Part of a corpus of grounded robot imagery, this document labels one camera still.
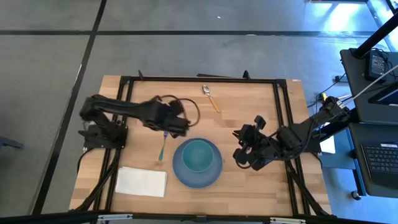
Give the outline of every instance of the orange handle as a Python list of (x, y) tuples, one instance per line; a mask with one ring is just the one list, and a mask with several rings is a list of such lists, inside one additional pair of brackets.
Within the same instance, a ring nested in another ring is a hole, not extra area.
[(211, 96), (209, 96), (209, 99), (211, 101), (211, 104), (213, 104), (214, 108), (216, 109), (217, 113), (221, 113), (220, 109), (218, 108), (216, 102), (213, 100)]

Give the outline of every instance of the white paper towel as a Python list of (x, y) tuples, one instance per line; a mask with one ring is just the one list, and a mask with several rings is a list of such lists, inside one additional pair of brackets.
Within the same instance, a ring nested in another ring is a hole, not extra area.
[(119, 168), (115, 191), (122, 194), (164, 197), (166, 184), (166, 172), (122, 167)]

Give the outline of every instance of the metal spoon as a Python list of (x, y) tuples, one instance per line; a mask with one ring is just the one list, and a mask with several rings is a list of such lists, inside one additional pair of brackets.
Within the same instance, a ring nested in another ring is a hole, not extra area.
[(206, 94), (206, 95), (209, 97), (209, 99), (210, 99), (210, 101), (211, 101), (211, 104), (213, 104), (213, 106), (214, 106), (214, 108), (216, 109), (217, 113), (221, 113), (221, 111), (220, 111), (220, 109), (218, 108), (216, 102), (215, 102), (215, 101), (213, 100), (213, 98), (210, 96), (210, 89), (209, 89), (206, 85), (203, 85), (201, 88), (202, 88), (202, 90), (203, 90), (203, 93)]

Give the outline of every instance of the wooden table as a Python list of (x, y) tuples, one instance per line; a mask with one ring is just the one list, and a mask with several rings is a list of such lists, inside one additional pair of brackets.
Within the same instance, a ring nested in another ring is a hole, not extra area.
[[(105, 76), (100, 94), (116, 98), (120, 76)], [(202, 93), (202, 84), (210, 87), (211, 95), (220, 107), (217, 113), (207, 96)], [(289, 98), (294, 122), (308, 118), (303, 88), (300, 80), (287, 80)], [(280, 89), (284, 122), (287, 124), (284, 99)], [(259, 171), (240, 169), (232, 157), (239, 147), (232, 135), (243, 124), (254, 124), (256, 115), (267, 122), (262, 131), (266, 135), (278, 128), (274, 92), (271, 84), (263, 83), (202, 83), (202, 82), (134, 82), (132, 102), (149, 100), (155, 95), (172, 94), (179, 98), (194, 100), (201, 112), (201, 120), (192, 127), (186, 137), (167, 138), (163, 161), (158, 161), (163, 143), (163, 132), (152, 131), (141, 122), (129, 118), (129, 133), (119, 166), (149, 170), (162, 170), (168, 173), (164, 198), (145, 197), (115, 193), (112, 203), (114, 212), (172, 213), (207, 215), (292, 215), (284, 163), (274, 161)], [(197, 118), (195, 107), (184, 102), (188, 118)], [(190, 138), (205, 138), (215, 143), (223, 156), (223, 171), (219, 179), (205, 189), (190, 189), (181, 184), (172, 169), (172, 158), (176, 148)], [(98, 181), (104, 149), (95, 149), (87, 154), (73, 191), (70, 208), (79, 206)], [(327, 212), (330, 211), (322, 169), (319, 161), (311, 154), (301, 155), (305, 183), (317, 202)], [(100, 208), (104, 207), (105, 193)], [(298, 208), (302, 213), (300, 191), (296, 186)]]

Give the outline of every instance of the caster wheel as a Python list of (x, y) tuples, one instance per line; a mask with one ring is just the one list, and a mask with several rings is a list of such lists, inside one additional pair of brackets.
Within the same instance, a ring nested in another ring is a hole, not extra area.
[(361, 200), (361, 196), (358, 194), (358, 191), (356, 191), (356, 190), (351, 192), (351, 196), (355, 200)]

